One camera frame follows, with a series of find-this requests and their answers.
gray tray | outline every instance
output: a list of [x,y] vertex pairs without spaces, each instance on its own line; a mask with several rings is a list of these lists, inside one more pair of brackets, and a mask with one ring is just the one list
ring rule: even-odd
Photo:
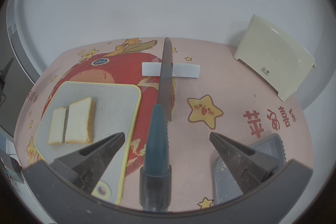
[[[276,133],[262,141],[252,144],[250,147],[278,158],[280,160],[280,168],[286,164],[286,155],[282,140]],[[213,176],[215,182],[215,204],[222,204],[243,194],[221,157],[218,157],[215,161]]]

white cutting board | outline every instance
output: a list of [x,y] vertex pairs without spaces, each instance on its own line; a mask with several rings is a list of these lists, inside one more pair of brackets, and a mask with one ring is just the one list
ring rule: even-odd
[[97,142],[114,133],[125,133],[124,145],[116,153],[92,193],[98,198],[118,204],[122,197],[127,157],[141,101],[141,91],[137,86],[64,82],[55,93],[40,122],[35,137],[36,149],[45,161],[52,163],[58,157],[87,146],[86,144],[65,143],[57,146],[48,145],[49,128],[54,109],[61,106],[67,107],[66,129],[69,105],[86,97],[91,97],[96,103],[93,121],[93,142]]

white bread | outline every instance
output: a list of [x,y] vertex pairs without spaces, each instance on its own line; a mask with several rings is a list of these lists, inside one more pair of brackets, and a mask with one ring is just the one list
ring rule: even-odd
[[66,107],[59,107],[53,111],[49,129],[48,145],[55,146],[63,143],[66,112]]
[[90,97],[70,104],[65,142],[92,144],[96,103]]

cream plastic holder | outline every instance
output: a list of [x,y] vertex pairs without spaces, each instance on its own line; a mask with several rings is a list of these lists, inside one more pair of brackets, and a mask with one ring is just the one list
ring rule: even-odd
[[296,91],[312,67],[313,56],[273,23],[253,15],[234,54],[278,92],[285,101]]

yellow star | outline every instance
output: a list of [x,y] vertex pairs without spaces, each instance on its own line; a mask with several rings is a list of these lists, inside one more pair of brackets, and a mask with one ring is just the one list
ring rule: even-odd
[[205,95],[201,99],[188,98],[187,102],[191,107],[189,122],[203,121],[210,129],[216,128],[216,118],[223,116],[223,111],[213,104],[210,95]]
[[35,163],[35,156],[36,156],[36,148],[33,143],[33,137],[30,139],[30,143],[27,146],[27,153],[28,153],[28,165]]
[[139,38],[133,38],[133,39],[126,39],[125,42],[122,45],[133,45],[135,43],[142,42],[142,40],[139,40]]
[[213,203],[213,200],[209,200],[207,197],[204,197],[203,201],[198,202],[197,205],[200,206],[201,209],[204,209],[204,208],[211,207],[212,203]]
[[54,76],[52,77],[52,79],[50,80],[50,83],[52,83],[56,78],[57,78],[57,76],[54,75]]
[[80,62],[83,61],[84,59],[90,59],[94,54],[99,52],[99,50],[92,49],[89,52],[82,54],[82,58],[79,60]]

